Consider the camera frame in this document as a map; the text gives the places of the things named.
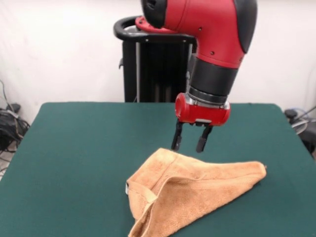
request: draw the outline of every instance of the towel fold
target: towel fold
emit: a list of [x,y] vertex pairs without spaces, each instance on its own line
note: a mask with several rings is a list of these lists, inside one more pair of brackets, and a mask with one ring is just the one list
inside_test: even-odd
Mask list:
[[227,204],[266,176],[257,161],[206,163],[158,149],[127,180],[129,237],[166,237]]

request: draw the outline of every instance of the electrical wire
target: electrical wire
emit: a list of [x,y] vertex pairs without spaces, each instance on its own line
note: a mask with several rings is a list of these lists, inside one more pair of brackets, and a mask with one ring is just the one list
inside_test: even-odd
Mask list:
[[301,134],[302,132],[304,132],[304,131],[306,130],[307,126],[308,126],[308,123],[304,124],[304,126],[303,126],[301,129],[298,129],[298,130],[296,131],[296,135],[299,135],[299,134]]
[[296,127],[298,127],[298,126],[301,126],[301,125],[304,125],[304,124],[308,124],[308,123],[311,123],[311,122],[316,122],[316,119],[305,120],[305,121],[301,121],[301,122],[294,123],[294,124],[292,125],[292,128],[296,128]]
[[12,138],[14,141],[19,142],[19,140],[16,137],[14,137],[14,135],[10,134],[7,130],[0,128],[0,131],[4,132],[6,136]]
[[[0,97],[0,98],[6,102],[6,104],[10,107],[12,113],[14,114],[14,109],[13,109],[13,107],[10,105],[10,103],[9,103],[8,100],[6,99],[5,90],[4,90],[4,84],[3,84],[3,82],[2,82],[1,80],[0,80],[0,83],[2,84],[3,96],[4,96],[4,98],[3,98],[3,97]],[[17,123],[18,123],[18,122],[17,122],[17,118],[16,118],[13,114],[11,114],[11,115],[14,117],[16,134],[18,134],[18,136],[19,136],[20,138],[23,138],[23,136],[19,133],[18,124],[17,124]]]
[[310,112],[312,112],[313,110],[316,109],[316,105],[314,107],[312,107],[310,110],[308,110],[307,112],[305,112],[304,114],[302,114],[301,116],[298,116],[293,122],[298,121],[299,119],[303,118],[304,116],[308,115]]
[[8,162],[8,163],[11,162],[11,161],[9,161],[8,159],[4,159],[4,158],[2,158],[2,157],[0,157],[0,160],[3,160],[3,161]]
[[8,167],[5,167],[3,169],[0,169],[0,173],[4,172],[6,169],[8,169]]
[[3,117],[8,117],[7,114],[3,110],[0,110],[0,122],[5,123],[8,127],[12,128],[12,125],[8,123],[10,121],[9,118],[4,119]]

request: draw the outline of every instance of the brown towel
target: brown towel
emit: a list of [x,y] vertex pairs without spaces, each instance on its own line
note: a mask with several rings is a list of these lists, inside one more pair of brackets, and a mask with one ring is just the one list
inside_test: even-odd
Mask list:
[[129,237],[166,237],[250,190],[259,162],[213,164],[159,149],[128,180]]

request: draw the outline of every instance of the black cable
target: black cable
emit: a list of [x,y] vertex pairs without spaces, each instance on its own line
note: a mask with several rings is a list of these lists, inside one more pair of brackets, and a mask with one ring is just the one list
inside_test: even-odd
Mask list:
[[312,107],[310,110],[306,111],[304,114],[302,114],[301,116],[298,116],[294,121],[293,123],[295,123],[297,120],[303,118],[305,115],[308,115],[311,111],[315,110],[316,109],[316,105],[314,107]]
[[0,157],[1,160],[10,163],[11,161],[9,161],[8,159],[3,159],[2,157]]
[[[4,83],[1,79],[0,83],[2,84],[3,97],[7,103],[7,108],[11,108],[5,94]],[[20,118],[14,111],[0,109],[0,154],[2,152],[15,153],[15,150],[9,150],[9,147],[15,142],[15,149],[17,149],[29,128],[30,125],[27,121]]]
[[3,169],[0,169],[0,173],[3,172],[3,171],[5,171],[6,169],[8,169],[8,167],[3,168]]

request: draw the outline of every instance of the black metal frame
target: black metal frame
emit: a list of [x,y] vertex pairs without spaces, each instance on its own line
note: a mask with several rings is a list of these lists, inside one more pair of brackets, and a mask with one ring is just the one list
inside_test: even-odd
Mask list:
[[138,102],[174,102],[178,93],[186,91],[189,50],[190,45],[196,48],[196,40],[183,34],[152,34],[129,28],[135,26],[137,17],[114,25],[115,36],[123,40],[125,102],[136,101],[137,80]]

